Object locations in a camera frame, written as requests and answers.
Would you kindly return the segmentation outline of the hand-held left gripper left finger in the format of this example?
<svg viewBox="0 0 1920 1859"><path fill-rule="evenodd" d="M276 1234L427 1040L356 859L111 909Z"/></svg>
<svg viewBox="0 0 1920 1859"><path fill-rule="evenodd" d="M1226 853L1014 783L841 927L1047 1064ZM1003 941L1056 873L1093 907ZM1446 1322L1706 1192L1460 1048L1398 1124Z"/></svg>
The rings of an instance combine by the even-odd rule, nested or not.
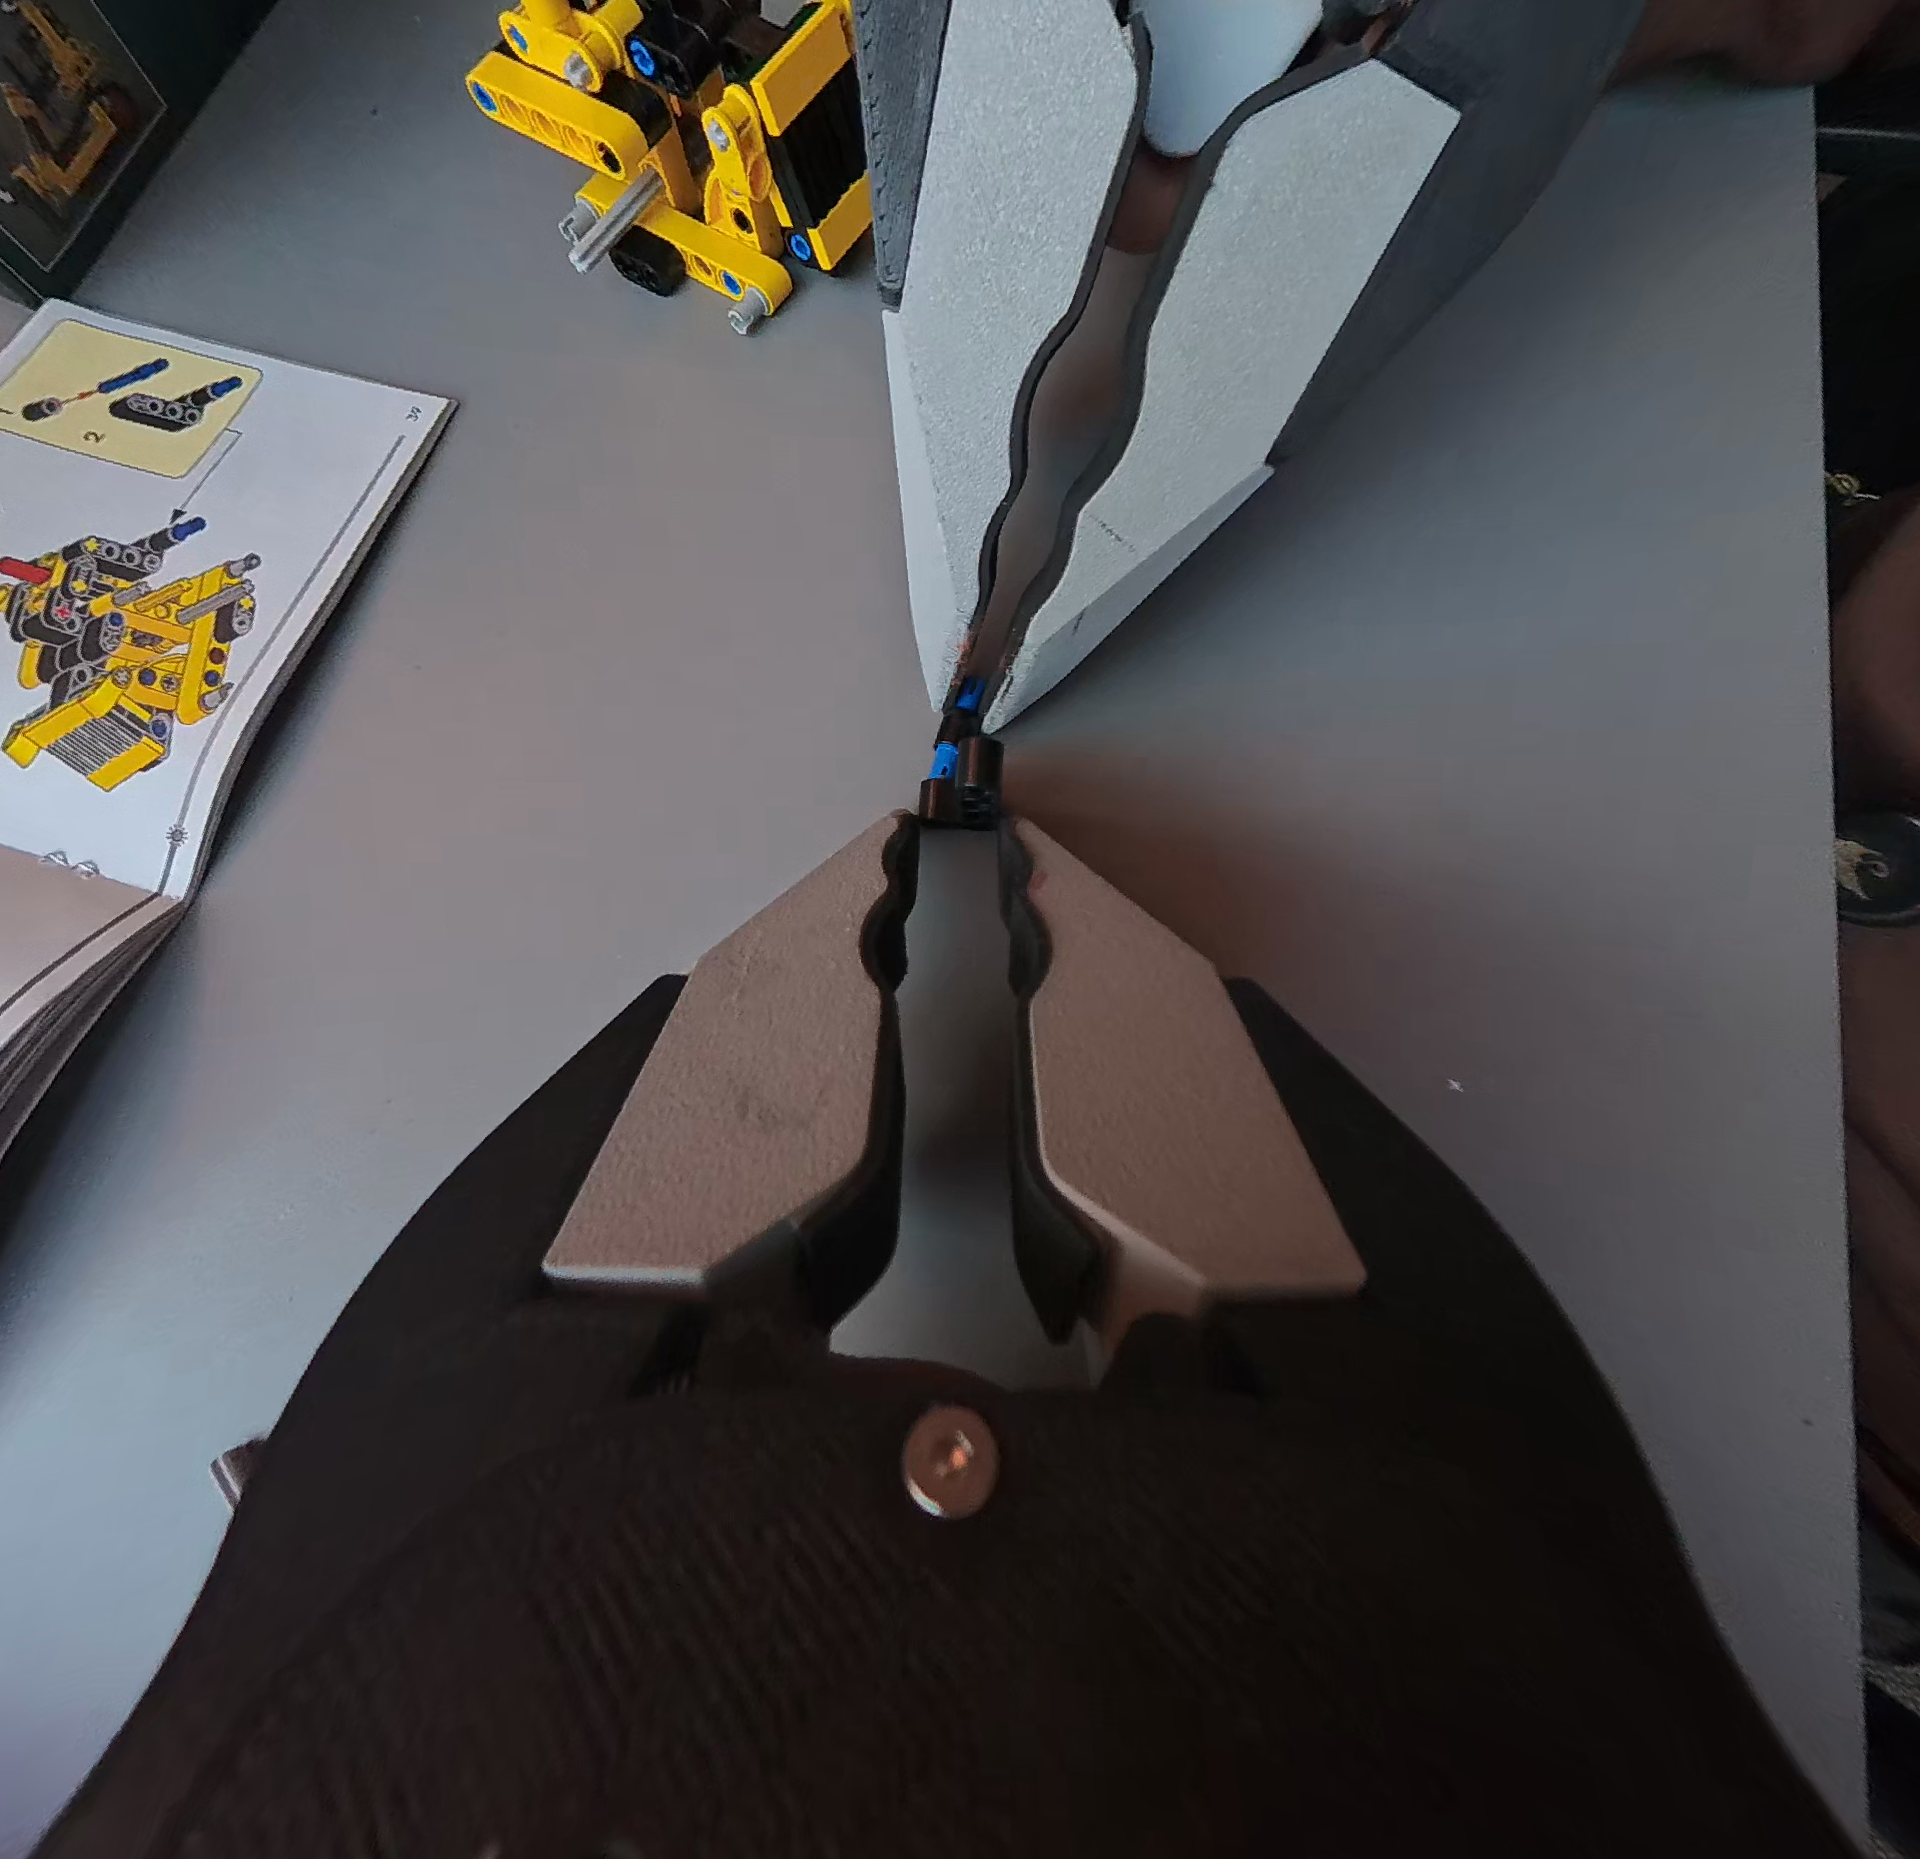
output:
<svg viewBox="0 0 1920 1859"><path fill-rule="evenodd" d="M920 827L885 813L714 945L539 1268L828 1332L899 1232L898 985Z"/></svg>

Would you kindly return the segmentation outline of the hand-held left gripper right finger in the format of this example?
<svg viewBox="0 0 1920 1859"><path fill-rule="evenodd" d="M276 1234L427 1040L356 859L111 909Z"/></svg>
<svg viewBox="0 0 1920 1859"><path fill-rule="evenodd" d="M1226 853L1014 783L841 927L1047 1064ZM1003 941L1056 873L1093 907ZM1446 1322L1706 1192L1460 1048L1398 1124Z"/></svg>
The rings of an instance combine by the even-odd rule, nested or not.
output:
<svg viewBox="0 0 1920 1859"><path fill-rule="evenodd" d="M1045 1338L1099 1380L1143 1318L1358 1294L1359 1250L1211 959L1025 817L997 871L1014 1252Z"/></svg>

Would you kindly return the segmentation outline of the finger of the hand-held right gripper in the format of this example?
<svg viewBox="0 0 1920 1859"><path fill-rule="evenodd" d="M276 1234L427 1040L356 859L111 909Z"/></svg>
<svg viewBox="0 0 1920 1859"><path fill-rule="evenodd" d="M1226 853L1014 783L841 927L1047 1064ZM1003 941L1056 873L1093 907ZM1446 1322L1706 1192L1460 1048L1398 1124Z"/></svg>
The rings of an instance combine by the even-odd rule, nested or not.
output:
<svg viewBox="0 0 1920 1859"><path fill-rule="evenodd" d="M940 711L993 587L1044 365L1140 135L1109 0L880 0L880 333L906 583Z"/></svg>
<svg viewBox="0 0 1920 1859"><path fill-rule="evenodd" d="M1057 685L1270 475L1267 453L1371 279L1462 111L1353 57L1203 145L1119 341L1118 411L982 721Z"/></svg>

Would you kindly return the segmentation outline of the black lego connector piece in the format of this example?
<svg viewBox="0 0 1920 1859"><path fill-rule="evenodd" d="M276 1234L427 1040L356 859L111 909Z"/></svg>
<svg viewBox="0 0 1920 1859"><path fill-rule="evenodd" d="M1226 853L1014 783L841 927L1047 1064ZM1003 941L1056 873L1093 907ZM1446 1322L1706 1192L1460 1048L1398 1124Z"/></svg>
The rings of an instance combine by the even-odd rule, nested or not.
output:
<svg viewBox="0 0 1920 1859"><path fill-rule="evenodd" d="M924 825L996 829L999 815L1002 757L1002 743L980 733L964 751L964 765L972 767L964 779L924 777L918 799L918 817Z"/></svg>

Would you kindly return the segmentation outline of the person's right forearm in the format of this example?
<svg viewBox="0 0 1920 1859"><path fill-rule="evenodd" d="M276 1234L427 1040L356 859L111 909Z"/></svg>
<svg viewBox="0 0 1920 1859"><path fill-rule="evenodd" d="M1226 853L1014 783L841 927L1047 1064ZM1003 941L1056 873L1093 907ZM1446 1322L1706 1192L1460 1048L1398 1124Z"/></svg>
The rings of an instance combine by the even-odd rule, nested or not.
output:
<svg viewBox="0 0 1920 1859"><path fill-rule="evenodd" d="M1917 0L1645 0L1614 85L1676 67L1764 87L1917 59Z"/></svg>

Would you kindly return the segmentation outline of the yellow black lego vehicle model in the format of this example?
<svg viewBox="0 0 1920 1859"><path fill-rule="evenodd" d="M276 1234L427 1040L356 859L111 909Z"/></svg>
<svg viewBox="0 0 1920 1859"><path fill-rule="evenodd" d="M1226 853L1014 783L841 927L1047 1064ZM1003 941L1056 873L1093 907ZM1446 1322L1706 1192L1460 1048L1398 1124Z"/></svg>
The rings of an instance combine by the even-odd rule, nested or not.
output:
<svg viewBox="0 0 1920 1859"><path fill-rule="evenodd" d="M695 281L738 335L792 267L831 273L874 225L854 0L513 0L465 73L494 123L581 171L570 267L652 295Z"/></svg>

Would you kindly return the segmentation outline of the lego instruction booklet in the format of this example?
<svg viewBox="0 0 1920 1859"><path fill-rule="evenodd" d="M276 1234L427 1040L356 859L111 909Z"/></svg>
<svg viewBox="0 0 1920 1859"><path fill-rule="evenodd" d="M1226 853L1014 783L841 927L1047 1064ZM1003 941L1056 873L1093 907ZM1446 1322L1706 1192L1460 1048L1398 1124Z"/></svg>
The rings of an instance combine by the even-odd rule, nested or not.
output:
<svg viewBox="0 0 1920 1859"><path fill-rule="evenodd" d="M458 405L48 299L2 359L2 1144L176 931Z"/></svg>

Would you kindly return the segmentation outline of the dark lego set box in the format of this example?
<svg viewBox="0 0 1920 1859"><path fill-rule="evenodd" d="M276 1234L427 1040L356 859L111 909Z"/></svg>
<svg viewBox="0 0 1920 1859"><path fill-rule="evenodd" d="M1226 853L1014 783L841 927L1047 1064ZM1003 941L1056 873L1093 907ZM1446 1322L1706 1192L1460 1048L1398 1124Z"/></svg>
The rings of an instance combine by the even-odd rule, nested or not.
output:
<svg viewBox="0 0 1920 1859"><path fill-rule="evenodd" d="M165 117L104 0L2 0L3 297L36 305L80 275Z"/></svg>

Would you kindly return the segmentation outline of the person's brown jacket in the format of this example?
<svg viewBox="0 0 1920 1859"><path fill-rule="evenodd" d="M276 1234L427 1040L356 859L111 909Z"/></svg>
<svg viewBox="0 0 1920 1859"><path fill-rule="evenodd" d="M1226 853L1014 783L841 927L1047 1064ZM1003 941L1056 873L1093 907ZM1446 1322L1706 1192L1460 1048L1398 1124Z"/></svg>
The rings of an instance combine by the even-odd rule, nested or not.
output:
<svg viewBox="0 0 1920 1859"><path fill-rule="evenodd" d="M1917 503L1843 517L1831 601L1836 813L1917 815ZM1917 1538L1917 923L1837 921L1853 1416L1866 1500Z"/></svg>

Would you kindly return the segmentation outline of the black badge reel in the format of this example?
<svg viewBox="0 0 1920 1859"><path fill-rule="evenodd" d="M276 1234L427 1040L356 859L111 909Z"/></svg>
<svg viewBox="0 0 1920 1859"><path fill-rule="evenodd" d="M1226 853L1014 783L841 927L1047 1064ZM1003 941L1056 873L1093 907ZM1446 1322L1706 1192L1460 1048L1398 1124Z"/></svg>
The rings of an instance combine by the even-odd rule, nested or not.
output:
<svg viewBox="0 0 1920 1859"><path fill-rule="evenodd" d="M1863 927L1917 921L1917 815L1906 809L1836 813L1836 917Z"/></svg>

